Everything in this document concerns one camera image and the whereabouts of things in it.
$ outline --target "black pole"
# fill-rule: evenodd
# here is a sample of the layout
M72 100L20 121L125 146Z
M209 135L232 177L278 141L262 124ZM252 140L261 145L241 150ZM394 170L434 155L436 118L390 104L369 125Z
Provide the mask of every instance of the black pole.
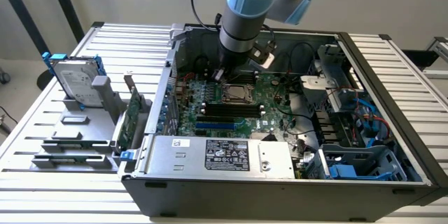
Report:
M84 37L84 31L82 31L81 23L78 22L78 19L77 19L77 15L76 15L76 12L74 12L72 1L70 0L58 0L58 4L61 5L64 15L65 15L68 24L70 26L72 33L74 35L76 41L77 41L77 43L80 43L80 41Z
M40 55L44 54L44 52L49 52L44 38L40 35L37 26L33 22L33 18L29 15L25 4L22 3L21 0L9 0L9 3L13 7L13 10L16 11L21 24L29 34L30 40L34 43L34 46L38 50Z

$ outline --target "sticker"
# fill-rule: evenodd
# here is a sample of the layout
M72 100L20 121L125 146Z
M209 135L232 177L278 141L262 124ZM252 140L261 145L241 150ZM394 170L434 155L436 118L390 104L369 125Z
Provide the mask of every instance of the sticker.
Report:
M205 169L249 171L246 141L206 140Z
M86 73L62 70L61 76L76 101L85 106L102 106L100 95L92 87L92 79Z
M189 139L173 139L173 147L189 147Z

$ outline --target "power supply label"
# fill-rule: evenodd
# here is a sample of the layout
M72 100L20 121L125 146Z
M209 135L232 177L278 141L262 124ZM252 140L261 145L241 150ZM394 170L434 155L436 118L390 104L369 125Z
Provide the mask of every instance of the power supply label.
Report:
M206 170L249 171L249 149L246 141L206 140Z

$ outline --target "gray wall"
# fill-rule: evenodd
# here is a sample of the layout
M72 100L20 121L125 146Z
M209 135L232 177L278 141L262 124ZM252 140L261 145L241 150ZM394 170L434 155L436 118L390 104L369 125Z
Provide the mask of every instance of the gray wall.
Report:
M76 46L57 0L24 0L52 52ZM114 23L193 23L189 0L72 0L84 27ZM225 0L196 0L205 23L212 23ZM6 0L0 0L0 58L38 59L38 53ZM424 48L432 36L448 36L445 0L313 0L300 29L389 34L401 48ZM272 27L294 28L272 21Z

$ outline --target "motherboard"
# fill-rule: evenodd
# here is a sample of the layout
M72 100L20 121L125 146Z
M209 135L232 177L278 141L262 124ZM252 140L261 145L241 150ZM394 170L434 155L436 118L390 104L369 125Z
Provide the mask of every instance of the motherboard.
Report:
M280 141L292 119L280 113L289 109L286 78L268 73L245 73L217 83L198 75L180 78L176 96L180 107L180 136L262 139L274 135Z

